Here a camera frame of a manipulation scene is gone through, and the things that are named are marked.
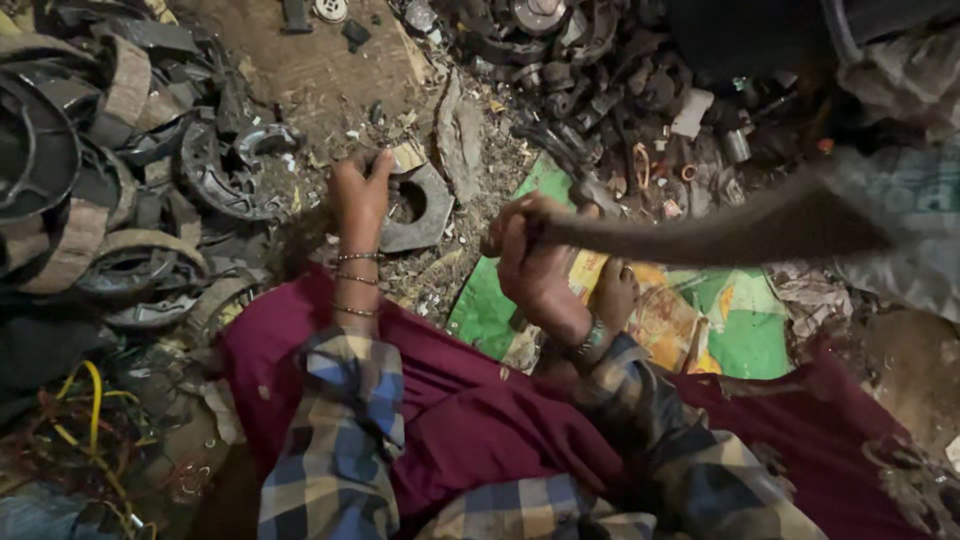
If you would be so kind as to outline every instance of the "dark cloth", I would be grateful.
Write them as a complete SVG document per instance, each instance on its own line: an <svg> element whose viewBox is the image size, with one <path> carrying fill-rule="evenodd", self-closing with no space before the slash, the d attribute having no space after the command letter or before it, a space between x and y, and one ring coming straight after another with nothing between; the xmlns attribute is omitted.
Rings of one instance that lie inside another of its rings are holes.
<svg viewBox="0 0 960 540"><path fill-rule="evenodd" d="M262 478L300 402L293 355L328 326L332 291L325 272L312 267L255 300L223 336L237 412ZM400 536L411 537L447 502L490 483L568 472L616 498L622 461L555 392L395 304L381 305L379 332L399 349L406 383L400 412L407 447L391 471ZM881 491L877 468L861 451L863 442L904 434L903 428L827 353L782 380L673 381L685 402L707 410L712 429L782 454L785 475L799 490L797 507L828 537L925 538Z"/></svg>

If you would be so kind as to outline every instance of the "wristwatch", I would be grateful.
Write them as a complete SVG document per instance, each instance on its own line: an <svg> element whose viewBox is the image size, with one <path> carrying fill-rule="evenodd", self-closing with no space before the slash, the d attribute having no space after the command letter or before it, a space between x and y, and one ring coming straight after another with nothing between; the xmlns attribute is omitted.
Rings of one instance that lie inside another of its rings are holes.
<svg viewBox="0 0 960 540"><path fill-rule="evenodd" d="M607 337L607 325L603 324L596 315L593 315L593 323L590 325L590 331L587 332L587 338L576 349L573 350L575 358L586 358L592 355L596 348L603 343Z"/></svg>

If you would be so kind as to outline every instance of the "white plastic piece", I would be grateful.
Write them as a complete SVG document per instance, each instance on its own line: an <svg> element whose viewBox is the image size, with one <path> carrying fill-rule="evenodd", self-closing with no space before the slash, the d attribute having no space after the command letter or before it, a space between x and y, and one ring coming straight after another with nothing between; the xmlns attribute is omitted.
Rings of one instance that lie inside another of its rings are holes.
<svg viewBox="0 0 960 540"><path fill-rule="evenodd" d="M684 108L673 120L670 132L690 138L700 134L700 121L713 105L713 94L700 88L692 88L684 98Z"/></svg>
<svg viewBox="0 0 960 540"><path fill-rule="evenodd" d="M323 21L330 24L343 22L347 19L347 0L316 0L313 12Z"/></svg>

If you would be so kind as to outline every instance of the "metal cylinder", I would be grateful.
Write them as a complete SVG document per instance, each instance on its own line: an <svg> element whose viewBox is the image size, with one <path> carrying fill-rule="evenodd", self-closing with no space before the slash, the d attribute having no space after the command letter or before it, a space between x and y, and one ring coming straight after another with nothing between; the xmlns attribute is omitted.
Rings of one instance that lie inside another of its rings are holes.
<svg viewBox="0 0 960 540"><path fill-rule="evenodd" d="M750 142L747 141L747 136L743 133L743 130L726 132L722 140L724 151L730 161L742 163L753 156L750 151Z"/></svg>

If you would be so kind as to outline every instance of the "hand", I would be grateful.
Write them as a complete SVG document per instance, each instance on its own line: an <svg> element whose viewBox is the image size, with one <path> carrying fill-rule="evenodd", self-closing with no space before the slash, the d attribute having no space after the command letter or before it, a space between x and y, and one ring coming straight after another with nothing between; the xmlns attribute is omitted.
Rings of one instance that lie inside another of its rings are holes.
<svg viewBox="0 0 960 540"><path fill-rule="evenodd" d="M526 217L513 212L492 238L502 248L496 267L500 289L532 324L576 347L587 338L592 317L567 283L570 248L535 246L528 254L526 227Z"/></svg>
<svg viewBox="0 0 960 540"><path fill-rule="evenodd" d="M333 165L327 185L340 220L341 251L368 253L379 248L380 228L387 215L387 181L395 164L388 148L376 157L368 179L364 178L367 165L360 153Z"/></svg>

